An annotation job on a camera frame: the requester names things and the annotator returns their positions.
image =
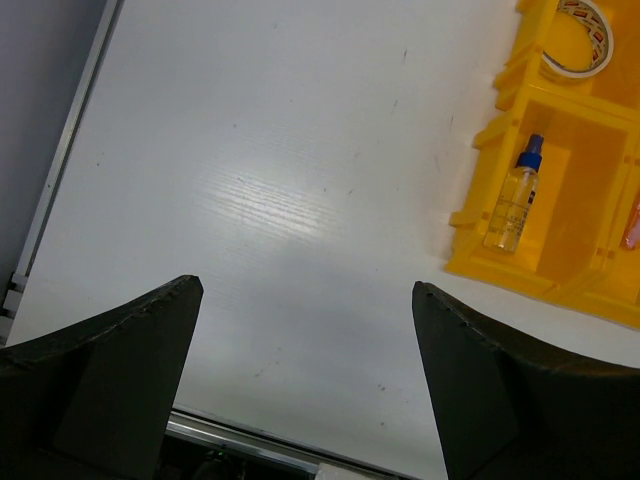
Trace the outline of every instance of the gray wall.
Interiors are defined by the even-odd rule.
[[[0,299],[105,0],[0,0]]]

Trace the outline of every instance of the red object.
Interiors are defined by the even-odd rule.
[[[622,247],[627,250],[635,250],[638,247],[638,243],[640,243],[640,195],[638,195],[633,204],[629,226],[627,226],[622,239]]]

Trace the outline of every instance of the white table surface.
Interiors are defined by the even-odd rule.
[[[441,270],[514,5],[127,0],[10,343],[197,274],[179,406],[427,479],[414,281],[640,367],[637,332]]]

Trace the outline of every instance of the yellow plastic organizer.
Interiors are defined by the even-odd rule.
[[[558,0],[522,0],[522,23],[495,82],[504,110],[475,139],[475,174],[447,270],[640,327],[640,250],[621,248],[640,192],[640,0],[592,0],[610,22],[609,65],[552,82],[544,45]],[[484,247],[504,179],[533,133],[545,137],[540,187],[515,254]]]

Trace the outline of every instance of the yellow storage bin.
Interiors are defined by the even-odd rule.
[[[592,26],[601,23],[599,15],[604,17],[598,31],[587,30],[575,21],[578,15],[583,16],[582,10],[590,12],[589,4],[598,12],[588,13]],[[559,5],[563,12],[558,12]],[[498,109],[512,108],[519,88],[527,85],[640,122],[640,1],[521,0],[518,8],[523,18],[514,48],[505,70],[495,80],[500,92]],[[567,17],[564,11],[572,11],[575,17],[563,18]],[[603,32],[610,35],[600,44]],[[585,38],[581,36],[586,38],[587,49],[594,45],[594,57],[608,55],[606,68],[578,80],[550,74],[545,52],[564,53],[565,60],[578,58],[584,54]]]
[[[567,298],[566,306],[640,327],[640,249],[622,247],[630,214],[640,192],[640,146],[625,185],[609,240],[604,278]]]
[[[515,254],[496,252],[484,236],[507,172],[533,133],[545,136],[540,188]],[[463,210],[451,216],[447,270],[556,303],[601,281],[616,253],[619,202],[632,169],[640,169],[639,136],[632,121],[521,88],[512,109],[476,137],[475,175]]]

